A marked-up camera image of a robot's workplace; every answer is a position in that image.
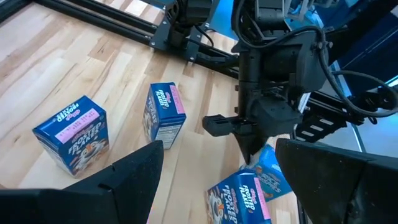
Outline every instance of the black cable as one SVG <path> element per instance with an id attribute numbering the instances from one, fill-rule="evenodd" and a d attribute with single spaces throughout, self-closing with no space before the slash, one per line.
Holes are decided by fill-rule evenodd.
<path id="1" fill-rule="evenodd" d="M 240 28 L 239 28 L 239 20 L 241 17 L 243 3 L 244 3 L 244 0 L 240 0 L 238 7 L 236 9 L 234 23 L 235 23 L 235 29 L 236 29 L 235 33 L 238 36 L 239 41 L 241 41 L 244 45 L 246 45 L 247 47 L 250 47 L 250 48 L 254 48 L 254 49 L 265 49 L 265 48 L 271 47 L 275 44 L 286 41 L 287 39 L 291 38 L 293 35 L 300 34 L 302 32 L 306 32 L 306 31 L 315 31 L 317 33 L 318 38 L 320 39 L 320 40 L 318 40 L 318 42 L 321 45 L 320 49 L 318 49 L 321 68 L 322 68 L 323 72 L 325 73 L 326 79 L 330 82 L 331 87 L 336 91 L 337 95 L 341 98 L 343 103 L 348 107 L 348 109 L 351 112 L 354 112 L 354 113 L 357 113 L 357 114 L 360 114 L 360 115 L 363 115 L 366 117 L 374 117 L 374 118 L 383 118 L 383 117 L 390 116 L 390 115 L 398 112 L 398 94 L 394 91 L 394 89 L 392 89 L 389 85 L 385 84 L 380 79 L 373 77 L 371 75 L 367 75 L 367 74 L 363 74 L 363 73 L 359 73 L 359 72 L 341 70 L 341 71 L 335 71 L 332 73 L 329 71 L 328 62 L 326 59 L 326 54 L 327 54 L 326 36 L 325 36 L 325 33 L 321 30 L 321 28 L 319 28 L 317 26 L 305 26 L 305 27 L 301 27 L 299 29 L 295 29 L 292 32 L 289 32 L 288 34 L 286 34 L 282 37 L 274 39 L 273 41 L 269 42 L 268 44 L 254 45 L 254 44 L 250 43 L 249 41 L 247 41 L 243 37 L 243 35 L 240 31 Z M 337 75 L 356 75 L 356 76 L 360 76 L 360 77 L 364 77 L 364 78 L 369 78 L 375 82 L 378 82 L 378 84 L 380 84 L 385 89 L 387 89 L 392 94 L 393 98 L 395 98 L 396 101 L 394 103 L 393 109 L 389 110 L 389 111 L 383 111 L 383 112 L 371 112 L 371 111 L 367 111 L 367 110 L 358 108 L 343 93 L 343 90 L 340 88 L 339 84 L 336 81 L 335 76 L 337 76 Z"/>
<path id="2" fill-rule="evenodd" d="M 377 124 L 377 119 L 376 119 L 376 118 L 368 117 L 368 120 L 369 120 L 372 124 Z"/>
<path id="3" fill-rule="evenodd" d="M 213 47 L 210 47 L 209 45 L 206 45 L 206 44 L 204 44 L 204 43 L 202 43 L 202 42 L 200 42 L 200 41 L 197 41 L 197 40 L 193 40 L 193 39 L 187 38 L 187 41 L 192 42 L 192 43 L 194 43 L 194 44 L 197 44 L 197 45 L 199 45 L 199 46 L 202 46 L 202 47 L 204 47 L 204 48 L 206 48 L 206 49 L 212 49 L 212 48 L 213 48 Z"/>
<path id="4" fill-rule="evenodd" d="M 265 40 L 266 37 L 264 36 L 264 34 L 262 34 L 260 27 L 257 25 L 257 22 L 255 22 L 255 20 L 250 17 L 249 13 L 246 10 L 245 13 L 246 16 L 249 18 L 251 25 L 254 26 L 254 30 L 260 36 L 261 41 Z"/>
<path id="5" fill-rule="evenodd" d="M 216 30 L 213 29 L 213 28 L 207 28 L 207 29 L 205 30 L 205 32 L 208 32 L 208 31 L 210 31 L 210 32 L 216 32 Z"/>
<path id="6" fill-rule="evenodd" d="M 210 41 L 211 47 L 214 47 L 214 42 L 211 39 L 211 37 L 204 30 L 202 30 L 198 25 L 195 25 L 195 28 L 196 28 L 196 30 L 199 31 L 199 33 L 203 34 Z"/>
<path id="7" fill-rule="evenodd" d="M 344 70 L 335 71 L 333 73 L 330 72 L 329 68 L 327 66 L 325 54 L 321 53 L 324 51 L 325 50 L 320 51 L 320 60 L 322 61 L 321 67 L 326 75 L 326 78 L 330 82 L 331 87 L 336 91 L 337 95 L 341 98 L 343 103 L 351 110 L 351 112 L 361 114 L 361 115 L 367 116 L 367 117 L 374 117 L 374 118 L 384 118 L 384 117 L 388 117 L 388 116 L 393 115 L 396 112 L 398 112 L 398 95 L 394 91 L 393 88 L 391 88 L 389 85 L 385 84 L 383 81 L 381 81 L 380 79 L 378 79 L 376 77 L 373 77 L 373 76 L 367 75 L 367 74 L 363 74 L 360 72 L 344 71 Z M 364 77 L 364 78 L 369 78 L 369 79 L 377 82 L 378 84 L 380 84 L 381 86 L 386 88 L 392 94 L 393 98 L 395 98 L 395 103 L 394 103 L 393 109 L 389 110 L 389 111 L 383 111 L 383 112 L 370 112 L 370 111 L 367 111 L 367 110 L 357 107 L 343 93 L 343 90 L 340 88 L 339 84 L 336 81 L 336 78 L 335 78 L 336 75 L 356 75 L 356 76 L 360 76 L 360 77 Z"/>

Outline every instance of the metal bolt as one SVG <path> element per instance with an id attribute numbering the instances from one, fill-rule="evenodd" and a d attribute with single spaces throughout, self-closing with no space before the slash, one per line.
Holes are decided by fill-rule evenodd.
<path id="1" fill-rule="evenodd" d="M 323 43 L 322 42 L 319 42 L 318 44 L 317 44 L 317 47 L 318 47 L 318 49 L 322 49 L 323 48 Z"/>

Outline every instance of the upright cereal box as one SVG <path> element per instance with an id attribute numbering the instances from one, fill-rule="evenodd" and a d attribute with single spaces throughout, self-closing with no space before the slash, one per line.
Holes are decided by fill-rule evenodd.
<path id="1" fill-rule="evenodd" d="M 74 177 L 109 149 L 106 112 L 87 96 L 38 125 L 33 133 L 52 159 Z"/>
<path id="2" fill-rule="evenodd" d="M 162 140 L 164 149 L 170 149 L 186 118 L 174 83 L 150 84 L 143 119 L 149 142 Z"/>
<path id="3" fill-rule="evenodd" d="M 267 202 L 292 191 L 280 170 L 275 149 L 268 144 L 262 148 L 258 159 L 253 158 L 248 166 L 241 169 L 251 169 L 257 174 Z"/>
<path id="4" fill-rule="evenodd" d="M 205 192 L 209 224 L 271 224 L 261 184 L 251 170 L 241 170 Z"/>

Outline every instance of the nutrition label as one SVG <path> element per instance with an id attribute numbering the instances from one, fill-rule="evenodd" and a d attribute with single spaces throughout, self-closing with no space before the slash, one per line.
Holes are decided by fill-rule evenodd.
<path id="1" fill-rule="evenodd" d="M 163 141 L 163 148 L 164 149 L 170 149 L 172 147 L 173 141 L 178 134 L 178 131 L 181 128 L 181 124 L 175 125 L 175 126 L 168 126 L 168 127 L 162 127 L 159 128 L 157 135 L 156 135 L 156 140 L 162 140 Z"/>

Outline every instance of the pink label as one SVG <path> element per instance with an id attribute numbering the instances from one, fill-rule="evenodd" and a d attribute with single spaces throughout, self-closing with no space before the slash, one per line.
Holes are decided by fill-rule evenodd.
<path id="1" fill-rule="evenodd" d="M 76 121 L 72 124 L 69 124 L 66 128 L 60 131 L 55 137 L 64 144 L 65 142 L 69 141 L 75 134 L 85 128 L 88 124 L 93 122 L 96 118 L 100 115 L 94 109 L 90 109 L 85 114 L 80 116 Z"/>
<path id="2" fill-rule="evenodd" d="M 254 183 L 256 185 L 257 194 L 259 196 L 259 201 L 260 201 L 260 205 L 261 205 L 262 214 L 264 216 L 264 219 L 268 220 L 268 219 L 271 218 L 271 216 L 269 215 L 269 212 L 268 212 L 266 199 L 264 198 L 264 194 L 262 193 L 260 180 L 257 177 L 255 177 L 254 178 Z"/>
<path id="3" fill-rule="evenodd" d="M 172 96 L 175 104 L 175 109 L 177 109 L 178 114 L 185 113 L 184 107 L 182 106 L 182 102 L 180 99 L 180 95 L 178 94 L 177 87 L 175 85 L 170 85 L 170 89 L 172 91 Z"/>

